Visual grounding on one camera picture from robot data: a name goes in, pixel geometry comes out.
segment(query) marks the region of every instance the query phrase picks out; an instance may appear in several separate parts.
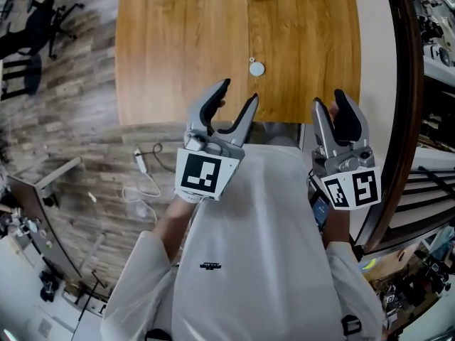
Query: cable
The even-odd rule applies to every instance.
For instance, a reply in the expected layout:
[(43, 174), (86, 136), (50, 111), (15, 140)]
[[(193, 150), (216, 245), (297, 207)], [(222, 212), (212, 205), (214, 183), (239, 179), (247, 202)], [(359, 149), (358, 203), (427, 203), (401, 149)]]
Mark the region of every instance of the cable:
[(156, 222), (158, 221), (158, 217), (156, 216), (156, 212), (153, 209), (153, 207), (147, 205), (147, 203), (144, 200), (142, 200), (141, 198), (137, 198), (135, 200), (128, 200), (128, 198), (127, 198), (127, 190), (133, 190), (133, 191), (138, 192), (141, 195), (147, 196), (147, 197), (154, 197), (154, 198), (161, 197), (161, 189), (156, 184), (155, 180), (147, 172), (145, 172), (144, 175), (155, 185), (156, 189), (158, 190), (158, 193), (157, 194), (147, 193), (147, 192), (141, 191), (140, 189), (138, 189), (138, 187), (123, 187), (122, 197), (125, 200), (125, 202), (127, 202), (127, 203), (141, 202), (145, 207), (147, 207), (149, 210), (152, 211), (152, 213), (154, 214), (154, 224), (156, 224)]
[(145, 153), (142, 153), (142, 155), (144, 155), (144, 154), (153, 154), (154, 157), (155, 157), (155, 159), (156, 159), (156, 161), (159, 163), (159, 165), (160, 165), (163, 169), (166, 169), (168, 172), (175, 173), (175, 172), (176, 172), (175, 169), (166, 166), (165, 164), (163, 164), (163, 162), (161, 162), (161, 159), (158, 158), (157, 154), (158, 154), (158, 153), (161, 153), (162, 151), (163, 151), (163, 144), (161, 144), (161, 143), (156, 143), (156, 144), (154, 145), (154, 147), (151, 149), (151, 151), (146, 151)]

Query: person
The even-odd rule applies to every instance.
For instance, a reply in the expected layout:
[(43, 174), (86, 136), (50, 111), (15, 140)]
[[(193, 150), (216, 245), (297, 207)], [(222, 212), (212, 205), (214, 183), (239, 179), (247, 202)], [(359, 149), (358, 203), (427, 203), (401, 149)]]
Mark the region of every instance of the person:
[(104, 341), (346, 340), (347, 315), (361, 325), (358, 340), (381, 339), (381, 304), (351, 250), (349, 212), (330, 209), (321, 237), (302, 152), (244, 150), (220, 201), (200, 204), (178, 268), (197, 199), (178, 193), (141, 233), (105, 309)]

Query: wood-pattern floor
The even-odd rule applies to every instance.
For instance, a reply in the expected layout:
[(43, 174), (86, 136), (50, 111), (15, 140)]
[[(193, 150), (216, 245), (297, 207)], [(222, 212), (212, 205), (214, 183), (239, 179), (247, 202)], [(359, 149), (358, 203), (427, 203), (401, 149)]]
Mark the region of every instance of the wood-pattern floor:
[[(14, 0), (9, 18), (11, 31), (25, 26), (27, 1)], [(82, 157), (82, 165), (51, 185), (60, 208), (46, 212), (76, 266), (82, 263), (98, 235), (106, 235), (82, 274), (84, 282), (92, 285), (90, 272), (96, 270), (108, 289), (112, 289), (140, 232), (154, 226), (153, 214), (147, 207), (126, 203), (122, 198), (123, 187), (138, 185), (143, 191), (154, 190), (139, 172), (132, 153), (137, 146), (143, 152), (151, 151), (155, 143), (161, 142), (164, 148), (159, 154), (161, 160), (175, 167), (176, 149), (182, 145), (185, 126), (119, 125), (114, 78), (119, 0), (55, 0), (55, 5), (69, 7), (75, 2), (85, 4), (85, 9), (76, 10), (63, 28), (78, 39), (59, 38), (56, 61), (47, 59), (47, 47), (41, 51), (43, 75), (38, 94), (0, 102), (0, 123), (9, 142), (10, 173), (44, 153), (49, 153), (51, 159), (37, 173), (27, 174), (28, 179), (49, 173), (71, 158)], [(0, 34), (5, 26), (4, 23), (0, 27)], [(5, 62), (16, 59), (21, 57), (10, 56)], [(10, 83), (9, 90), (22, 85), (21, 80)], [(260, 128), (254, 134), (254, 142), (263, 139)], [(142, 199), (160, 217), (173, 198), (174, 175), (164, 170), (153, 156), (146, 156), (146, 163), (163, 195)], [(89, 192), (97, 198), (96, 203), (91, 201)]]

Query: plug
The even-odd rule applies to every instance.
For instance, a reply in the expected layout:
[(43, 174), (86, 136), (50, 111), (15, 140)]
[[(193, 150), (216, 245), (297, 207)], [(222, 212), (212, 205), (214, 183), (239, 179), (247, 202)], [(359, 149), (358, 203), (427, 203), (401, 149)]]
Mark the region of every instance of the plug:
[(145, 166), (144, 159), (142, 158), (141, 149), (136, 149), (134, 151), (134, 158), (136, 159), (137, 165), (139, 166), (139, 170), (142, 173), (147, 173), (147, 167)]

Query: white cable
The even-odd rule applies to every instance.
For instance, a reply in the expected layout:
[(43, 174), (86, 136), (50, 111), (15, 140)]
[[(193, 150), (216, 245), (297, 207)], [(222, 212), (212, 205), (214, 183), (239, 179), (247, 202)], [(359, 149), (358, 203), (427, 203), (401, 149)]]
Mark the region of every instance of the white cable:
[(155, 210), (147, 205), (147, 203), (142, 200), (141, 198), (137, 198), (135, 200), (128, 200), (127, 196), (126, 196), (126, 192), (127, 190), (131, 190), (131, 191), (135, 191), (135, 192), (138, 192), (140, 193), (141, 195), (143, 196), (147, 196), (147, 197), (161, 197), (161, 189), (160, 187), (156, 184), (155, 180), (148, 174), (148, 173), (144, 173), (147, 178), (154, 184), (154, 186), (156, 187), (156, 189), (158, 190), (158, 193), (157, 194), (153, 194), (153, 193), (147, 193), (147, 192), (144, 192), (144, 191), (141, 191), (140, 189), (138, 189), (138, 187), (123, 187), (123, 190), (122, 190), (122, 197), (123, 199), (125, 200), (125, 202), (127, 203), (135, 203), (135, 202), (141, 202), (145, 207), (147, 207), (149, 210), (152, 211), (152, 213), (154, 214), (154, 224), (156, 224), (156, 222), (158, 221), (158, 217), (156, 216), (156, 212)]

